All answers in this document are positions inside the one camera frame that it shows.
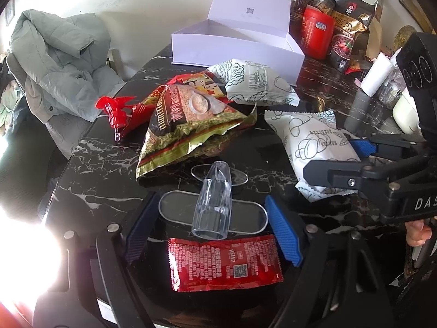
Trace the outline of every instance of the white wall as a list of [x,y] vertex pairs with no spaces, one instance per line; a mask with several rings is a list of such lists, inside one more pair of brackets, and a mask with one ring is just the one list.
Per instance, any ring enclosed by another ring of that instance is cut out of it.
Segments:
[[[0,52],[7,49],[20,13],[36,9],[67,17],[94,12],[103,19],[112,37],[111,48],[120,51],[124,71],[131,77],[171,41],[171,33],[206,18],[212,0],[15,0],[15,18],[6,27],[0,16]],[[419,26],[398,3],[385,0],[382,14],[383,44],[392,46],[402,26]]]

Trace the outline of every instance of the red jar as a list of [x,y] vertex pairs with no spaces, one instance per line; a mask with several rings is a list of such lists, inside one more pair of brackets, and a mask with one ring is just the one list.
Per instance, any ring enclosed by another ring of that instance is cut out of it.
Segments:
[[334,33],[335,19],[318,8],[307,6],[302,21],[301,48],[305,55],[324,59]]

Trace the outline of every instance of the camera lens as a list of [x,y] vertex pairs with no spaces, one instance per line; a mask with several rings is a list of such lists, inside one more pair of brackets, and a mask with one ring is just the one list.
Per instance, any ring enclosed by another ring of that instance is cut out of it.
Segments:
[[428,83],[431,84],[431,81],[433,80],[433,73],[427,60],[422,55],[419,57],[419,65],[420,69],[422,70],[423,77]]
[[412,86],[412,81],[411,81],[411,76],[410,76],[409,72],[407,71],[407,69],[404,69],[402,71],[402,73],[404,75],[405,83],[407,84],[408,87],[411,87]]
[[411,78],[413,79],[414,83],[416,84],[416,86],[420,89],[422,88],[422,76],[420,76],[420,72],[419,69],[417,68],[417,65],[415,62],[410,61],[408,63],[409,67],[410,67],[410,71],[411,71]]

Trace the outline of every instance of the white food wrapper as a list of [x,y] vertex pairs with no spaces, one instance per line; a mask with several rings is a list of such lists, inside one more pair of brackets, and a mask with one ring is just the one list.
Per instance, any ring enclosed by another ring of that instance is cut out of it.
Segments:
[[336,127],[332,110],[313,113],[265,111],[265,120],[281,138],[299,182],[296,188],[314,202],[333,195],[348,195],[354,190],[310,186],[303,168],[310,160],[360,161],[343,132]]
[[231,101],[259,106],[299,104],[294,88],[266,65],[232,59],[208,70],[226,84]]

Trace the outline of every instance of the open gift box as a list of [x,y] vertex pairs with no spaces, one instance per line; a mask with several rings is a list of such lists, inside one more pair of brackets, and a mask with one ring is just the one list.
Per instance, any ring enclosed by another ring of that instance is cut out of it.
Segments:
[[265,64],[296,85],[304,54],[288,34],[291,0],[213,0],[208,19],[172,34],[173,63]]

